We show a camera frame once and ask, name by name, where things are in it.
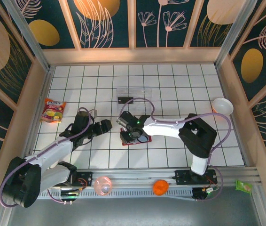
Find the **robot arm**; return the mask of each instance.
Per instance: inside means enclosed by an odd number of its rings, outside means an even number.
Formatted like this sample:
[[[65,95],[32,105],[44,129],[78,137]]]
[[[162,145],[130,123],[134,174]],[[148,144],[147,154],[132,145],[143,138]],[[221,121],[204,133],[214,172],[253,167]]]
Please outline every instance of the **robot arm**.
[[[88,114],[86,112],[79,112],[76,115],[74,123],[69,125],[53,143],[45,147],[41,152],[52,144],[56,143],[57,145],[20,168],[8,179],[3,188],[3,197],[23,207],[29,207],[36,201],[40,192],[60,183],[72,185],[77,180],[77,168],[67,162],[63,162],[63,159],[77,149],[77,147],[83,145],[84,140],[90,140],[93,137],[107,133],[112,128],[111,121],[109,120],[102,120],[101,122],[95,123],[94,118],[92,118],[92,121],[93,124],[89,125],[88,129],[80,136],[58,143],[65,138],[80,133],[87,127],[89,122]],[[19,157],[12,159],[8,166],[6,176],[19,165],[34,157],[37,157],[37,154],[24,159]]]
[[[117,123],[125,128],[120,133],[124,144],[128,144],[141,136],[168,136],[181,139],[193,154],[191,171],[203,175],[207,169],[210,150],[214,144],[217,132],[202,119],[194,119],[186,123],[176,123],[182,119],[153,120],[149,115],[142,115],[139,119],[129,112],[123,112]]]

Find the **gray metal floor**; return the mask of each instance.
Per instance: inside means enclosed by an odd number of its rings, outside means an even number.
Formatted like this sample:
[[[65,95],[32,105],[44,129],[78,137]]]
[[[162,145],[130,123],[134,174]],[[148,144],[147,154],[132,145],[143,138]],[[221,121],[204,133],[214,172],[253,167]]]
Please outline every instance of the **gray metal floor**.
[[[15,207],[9,226],[258,226],[252,196],[225,187],[219,198],[190,202],[164,197],[80,199],[72,206],[37,200]]]

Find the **white bowl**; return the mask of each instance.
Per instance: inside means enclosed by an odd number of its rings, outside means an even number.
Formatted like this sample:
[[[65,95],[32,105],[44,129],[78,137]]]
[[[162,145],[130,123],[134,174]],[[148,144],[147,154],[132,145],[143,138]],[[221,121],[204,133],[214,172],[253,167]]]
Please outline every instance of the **white bowl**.
[[[217,98],[212,103],[212,109],[215,113],[231,115],[233,112],[233,105],[229,100],[225,98]]]

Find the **black bracket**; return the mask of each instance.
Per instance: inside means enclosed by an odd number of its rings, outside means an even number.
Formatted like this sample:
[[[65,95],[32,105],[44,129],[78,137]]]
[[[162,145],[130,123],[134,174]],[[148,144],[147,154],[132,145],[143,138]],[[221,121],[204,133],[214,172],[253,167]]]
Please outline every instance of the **black bracket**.
[[[208,169],[202,176],[193,173],[189,169],[176,170],[175,176],[172,178],[176,180],[177,185],[209,185],[211,182],[207,177],[213,183],[218,183],[216,171],[214,169]]]

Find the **red object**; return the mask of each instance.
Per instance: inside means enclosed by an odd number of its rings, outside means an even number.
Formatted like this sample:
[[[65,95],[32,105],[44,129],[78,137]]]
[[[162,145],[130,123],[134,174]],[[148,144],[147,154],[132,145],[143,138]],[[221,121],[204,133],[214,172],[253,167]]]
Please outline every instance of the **red object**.
[[[146,144],[146,143],[149,143],[149,142],[152,142],[152,138],[151,138],[151,136],[149,136],[149,140],[148,140],[147,142],[145,142],[145,143],[141,143],[141,142],[139,142],[138,140],[136,140],[135,143],[124,144],[124,143],[122,142],[122,145],[123,145],[123,146],[127,146],[127,145],[137,145],[137,144]]]

